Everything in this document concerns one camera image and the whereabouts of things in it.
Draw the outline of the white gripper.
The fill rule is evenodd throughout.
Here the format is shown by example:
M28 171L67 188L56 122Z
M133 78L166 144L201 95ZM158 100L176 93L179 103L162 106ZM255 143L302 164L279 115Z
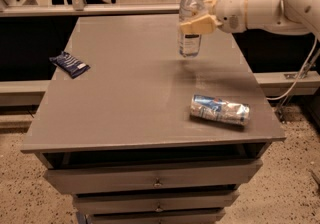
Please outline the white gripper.
M242 33L246 28L248 0L205 0L209 13L190 21L181 22L183 34L210 34L218 27L226 33Z

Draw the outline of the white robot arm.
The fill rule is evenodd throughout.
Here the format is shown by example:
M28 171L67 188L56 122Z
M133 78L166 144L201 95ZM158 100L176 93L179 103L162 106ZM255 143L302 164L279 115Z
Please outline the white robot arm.
M261 29L280 35L311 33L320 40L320 0L205 0L204 9L179 24L184 34L216 29L242 33Z

